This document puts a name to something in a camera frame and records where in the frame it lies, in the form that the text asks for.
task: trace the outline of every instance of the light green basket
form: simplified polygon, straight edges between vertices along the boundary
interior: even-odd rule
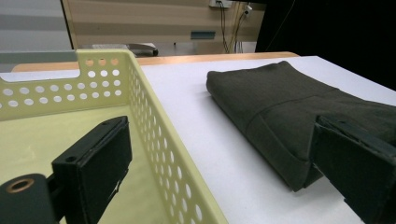
[[[134,55],[76,54],[78,77],[0,79],[0,184],[31,173],[49,176],[50,163],[81,136],[127,115],[134,158],[100,222],[227,223]]]

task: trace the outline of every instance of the folded towel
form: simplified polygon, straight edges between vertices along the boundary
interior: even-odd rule
[[[395,106],[364,101],[300,73],[287,62],[211,71],[206,87],[294,191],[322,176],[310,160],[317,116],[337,117],[396,145]]]

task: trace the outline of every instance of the white wall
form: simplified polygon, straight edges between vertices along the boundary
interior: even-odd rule
[[[1,0],[0,50],[71,49],[61,0]]]

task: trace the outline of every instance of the white table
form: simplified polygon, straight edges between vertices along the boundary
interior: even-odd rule
[[[396,105],[396,91],[314,56],[142,68],[230,223],[362,223],[325,177],[307,189],[291,191],[206,90],[208,71],[280,61],[364,100]]]

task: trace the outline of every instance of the wall outlet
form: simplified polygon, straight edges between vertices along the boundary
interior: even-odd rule
[[[233,5],[233,1],[227,1],[227,0],[209,0],[209,6],[210,7],[220,7],[220,3],[223,4],[224,7],[231,7]]]

